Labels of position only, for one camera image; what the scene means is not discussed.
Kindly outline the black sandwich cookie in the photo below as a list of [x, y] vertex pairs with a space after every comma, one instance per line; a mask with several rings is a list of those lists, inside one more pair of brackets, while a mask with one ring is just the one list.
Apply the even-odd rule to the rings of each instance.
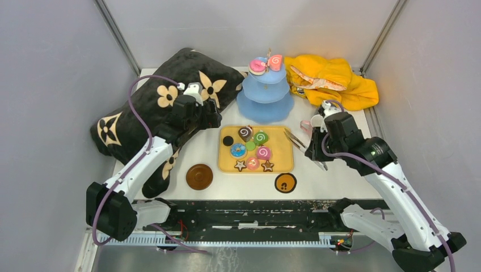
[[233, 138], [232, 136], [229, 136], [229, 135], [228, 135], [228, 136], [225, 136], [225, 137], [223, 137], [223, 139], [222, 139], [222, 144], [223, 144], [224, 146], [230, 147], [230, 146], [232, 146], [232, 145], [234, 144], [234, 138]]

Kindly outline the chocolate swirl roll cake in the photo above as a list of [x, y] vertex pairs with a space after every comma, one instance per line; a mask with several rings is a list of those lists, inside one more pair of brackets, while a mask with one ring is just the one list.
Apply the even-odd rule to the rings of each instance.
[[250, 125], [243, 126], [238, 130], [238, 135], [244, 142], [251, 140], [253, 134], [253, 128]]

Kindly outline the metal serving tongs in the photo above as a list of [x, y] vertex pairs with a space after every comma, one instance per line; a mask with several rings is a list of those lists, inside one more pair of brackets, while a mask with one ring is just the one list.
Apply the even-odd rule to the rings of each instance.
[[317, 160], [313, 160], [311, 158], [311, 155], [308, 151], [307, 146], [300, 140], [298, 139], [289, 129], [284, 129], [284, 134], [287, 137], [287, 139], [298, 149], [300, 150], [304, 157], [308, 158], [311, 162], [316, 164], [319, 168], [323, 169], [324, 171], [328, 171], [328, 166], [325, 162], [319, 162]]

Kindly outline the pink frosted donut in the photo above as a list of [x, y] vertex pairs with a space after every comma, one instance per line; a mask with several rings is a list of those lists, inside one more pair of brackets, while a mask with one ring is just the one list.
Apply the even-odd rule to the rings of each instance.
[[253, 59], [248, 66], [249, 73], [253, 75], [263, 75], [266, 72], [267, 64], [260, 59]]

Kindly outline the salmon swirl cake slice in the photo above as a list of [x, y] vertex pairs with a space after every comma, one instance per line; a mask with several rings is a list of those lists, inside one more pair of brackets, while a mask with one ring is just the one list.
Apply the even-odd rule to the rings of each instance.
[[267, 68], [272, 71], [280, 71], [283, 64], [283, 56], [280, 54], [272, 55], [267, 59]]

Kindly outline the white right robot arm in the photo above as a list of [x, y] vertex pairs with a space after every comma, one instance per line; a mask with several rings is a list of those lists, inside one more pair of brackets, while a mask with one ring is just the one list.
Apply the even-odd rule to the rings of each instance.
[[316, 114], [310, 120], [311, 140], [306, 157], [320, 162], [343, 160], [382, 197], [396, 217], [389, 223], [348, 198], [330, 206], [328, 225], [359, 231], [387, 249], [403, 271], [433, 271], [466, 245], [459, 232], [440, 223], [408, 182], [397, 156], [379, 137], [365, 138], [348, 112]]

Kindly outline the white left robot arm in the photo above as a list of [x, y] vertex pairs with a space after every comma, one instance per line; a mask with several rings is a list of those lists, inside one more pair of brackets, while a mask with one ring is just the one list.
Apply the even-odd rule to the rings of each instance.
[[203, 101], [194, 95], [181, 95], [173, 104], [166, 122], [156, 127], [144, 146], [103, 184], [93, 182], [86, 190], [86, 223], [94, 236], [100, 231], [110, 239], [123, 241], [136, 229], [158, 223], [173, 230], [178, 214], [166, 201], [135, 203], [144, 183], [174, 152], [199, 130], [218, 128], [222, 116], [214, 99]]

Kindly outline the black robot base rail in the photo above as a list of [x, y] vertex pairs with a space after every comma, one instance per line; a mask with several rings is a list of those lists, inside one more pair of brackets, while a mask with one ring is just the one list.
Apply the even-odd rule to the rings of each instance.
[[170, 201], [160, 227], [187, 241], [314, 241], [319, 233], [350, 234], [328, 212], [333, 201]]

